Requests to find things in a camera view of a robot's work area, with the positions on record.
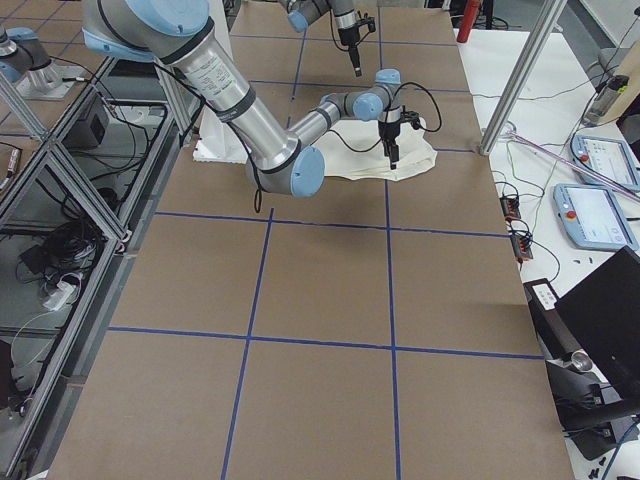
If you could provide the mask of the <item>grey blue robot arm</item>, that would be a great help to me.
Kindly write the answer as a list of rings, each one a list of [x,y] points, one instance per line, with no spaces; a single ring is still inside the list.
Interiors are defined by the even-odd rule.
[[[179,69],[195,94],[243,143],[247,175],[258,193],[310,197],[321,187],[325,161],[315,142],[342,119],[375,120],[383,154],[399,161],[401,126],[420,129],[418,113],[401,103],[395,69],[377,72],[364,91],[333,93],[285,130],[215,37],[206,1],[85,1],[83,35],[97,53]]]

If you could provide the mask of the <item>second grey blue robot arm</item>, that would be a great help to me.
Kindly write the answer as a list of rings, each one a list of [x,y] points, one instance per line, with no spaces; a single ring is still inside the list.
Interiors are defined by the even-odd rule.
[[[375,18],[356,11],[351,0],[283,0],[278,1],[287,13],[293,29],[305,32],[313,23],[329,14],[331,37],[334,45],[343,52],[356,54],[359,45],[376,31]]]

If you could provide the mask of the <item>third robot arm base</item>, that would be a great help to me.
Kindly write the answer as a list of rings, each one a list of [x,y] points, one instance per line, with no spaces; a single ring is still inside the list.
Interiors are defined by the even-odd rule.
[[[29,100],[59,101],[69,93],[76,67],[54,62],[27,27],[1,27],[1,73]]]

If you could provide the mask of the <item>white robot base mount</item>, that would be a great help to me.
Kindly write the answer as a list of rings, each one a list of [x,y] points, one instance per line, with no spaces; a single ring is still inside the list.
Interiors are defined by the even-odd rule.
[[[193,159],[200,163],[245,164],[248,155],[231,128],[204,107]]]

